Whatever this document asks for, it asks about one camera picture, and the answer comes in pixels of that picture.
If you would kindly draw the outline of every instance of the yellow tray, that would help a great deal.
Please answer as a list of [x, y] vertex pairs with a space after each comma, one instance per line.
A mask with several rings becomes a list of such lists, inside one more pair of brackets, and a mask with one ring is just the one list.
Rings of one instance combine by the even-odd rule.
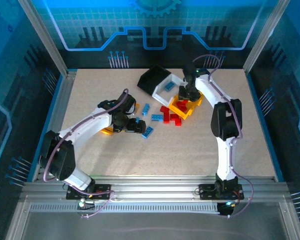
[[194, 102], [188, 101], [186, 104], [187, 110], [185, 112], [182, 112], [181, 110], [178, 109], [176, 105], [176, 103], [179, 101], [179, 96], [175, 95], [172, 102], [169, 105], [169, 109], [185, 120], [188, 116], [192, 114], [196, 106], [201, 105], [202, 100], [203, 100], [203, 94], [201, 93], [200, 99]]

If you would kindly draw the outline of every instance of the table surface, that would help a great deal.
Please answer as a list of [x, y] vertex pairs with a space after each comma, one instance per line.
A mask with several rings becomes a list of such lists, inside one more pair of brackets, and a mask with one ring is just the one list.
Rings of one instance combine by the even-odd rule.
[[[79, 69], [74, 81], [62, 129], [89, 115], [103, 100], [117, 99], [125, 88], [140, 104], [136, 116], [152, 126], [148, 139], [140, 134], [98, 132], [76, 153], [77, 166], [90, 175], [215, 175], [217, 141], [211, 132], [212, 107], [207, 100], [191, 116], [175, 126], [151, 121], [161, 104], [137, 87], [147, 69]], [[181, 69], [170, 69], [183, 78]], [[243, 136], [235, 150], [235, 169], [246, 176], [274, 176], [274, 168], [247, 79], [241, 69], [220, 69], [214, 81], [243, 107]], [[142, 108], [150, 104], [148, 116]]]

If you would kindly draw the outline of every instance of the black mounting bracket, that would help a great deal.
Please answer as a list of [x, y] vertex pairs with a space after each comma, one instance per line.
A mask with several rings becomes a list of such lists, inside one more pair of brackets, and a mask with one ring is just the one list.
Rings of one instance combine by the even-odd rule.
[[[244, 193], [242, 189], [242, 185], [238, 184], [235, 187], [236, 192], [240, 192], [240, 200], [244, 199]], [[200, 200], [227, 200], [233, 201], [237, 200], [238, 196], [234, 192], [219, 192], [215, 188], [214, 184], [200, 184], [199, 185], [199, 195]]]
[[[93, 189], [90, 189], [89, 192], [91, 193], [101, 193], [105, 191], [110, 191], [111, 185], [110, 184], [94, 184]], [[86, 200], [108, 200], [110, 198], [110, 193], [102, 194], [102, 195], [85, 195], [77, 192], [75, 189], [73, 189], [71, 186], [68, 186], [68, 190], [66, 193], [65, 199], [67, 200], [80, 200], [81, 198], [84, 198]]]

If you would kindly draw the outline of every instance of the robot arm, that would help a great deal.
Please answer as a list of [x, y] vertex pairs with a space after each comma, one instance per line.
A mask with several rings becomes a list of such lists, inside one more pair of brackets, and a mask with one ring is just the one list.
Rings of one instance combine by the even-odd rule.
[[135, 118], [130, 116], [135, 112], [136, 101], [131, 95], [127, 95], [121, 105], [125, 92], [118, 100], [103, 101], [98, 107], [78, 124], [62, 130], [58, 133], [49, 131], [45, 134], [41, 149], [40, 165], [45, 168], [53, 149], [69, 132], [71, 134], [62, 142], [58, 151], [53, 156], [48, 171], [58, 180], [75, 186], [79, 190], [86, 192], [94, 191], [94, 180], [81, 171], [75, 164], [75, 151], [80, 148], [88, 139], [105, 127], [113, 125], [113, 132], [122, 130], [130, 133], [144, 133], [145, 122], [140, 120], [138, 123]]
[[180, 86], [179, 99], [196, 101], [202, 93], [213, 108], [211, 130], [217, 139], [219, 152], [219, 165], [216, 173], [215, 187], [219, 195], [225, 192], [232, 193], [238, 186], [238, 178], [232, 171], [232, 158], [235, 151], [235, 141], [239, 135], [229, 100], [234, 107], [235, 113], [242, 128], [242, 104], [239, 99], [232, 99], [224, 93], [212, 78], [208, 79], [209, 72], [206, 70], [202, 75], [198, 74], [195, 65], [190, 63], [183, 68], [184, 80], [188, 83], [185, 87]]

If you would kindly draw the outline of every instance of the aluminum frame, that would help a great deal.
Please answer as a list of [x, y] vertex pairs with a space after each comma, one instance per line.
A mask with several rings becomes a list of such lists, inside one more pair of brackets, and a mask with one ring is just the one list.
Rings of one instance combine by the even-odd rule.
[[279, 23], [289, 3], [290, 0], [278, 0], [271, 15], [266, 21], [258, 39], [256, 40], [248, 58], [246, 59], [243, 65], [243, 69], [246, 74], [248, 74], [251, 71], [254, 63], [256, 62], [257, 58], [261, 54], [265, 44], [267, 43], [268, 39], [272, 35], [276, 25]]
[[[193, 213], [199, 209], [207, 209], [209, 206], [224, 202], [200, 200], [199, 196], [194, 194], [199, 184], [212, 184], [214, 177], [205, 176], [99, 176], [95, 177], [97, 183], [111, 184], [115, 191], [113, 201], [109, 203], [106, 212], [131, 212], [132, 208], [124, 211], [120, 206], [159, 206], [153, 210], [140, 212], [157, 212], [159, 209], [166, 213]], [[282, 218], [285, 222], [290, 239], [300, 239], [300, 222], [298, 220], [288, 186], [285, 182], [275, 182], [273, 177], [248, 177], [254, 186], [253, 203], [279, 203], [282, 212]], [[242, 180], [245, 199], [242, 203], [248, 201], [251, 197], [250, 185]], [[7, 240], [20, 240], [24, 231], [29, 212], [76, 212], [78, 201], [66, 200], [66, 189], [63, 189], [63, 183], [54, 181], [28, 182], [22, 189], [17, 209], [13, 216]], [[99, 205], [104, 204], [104, 200], [99, 201]], [[173, 210], [168, 206], [181, 206]]]
[[59, 72], [63, 77], [66, 77], [68, 69], [33, 3], [31, 0], [18, 0], [18, 2], [23, 8], [26, 16], [47, 49]]

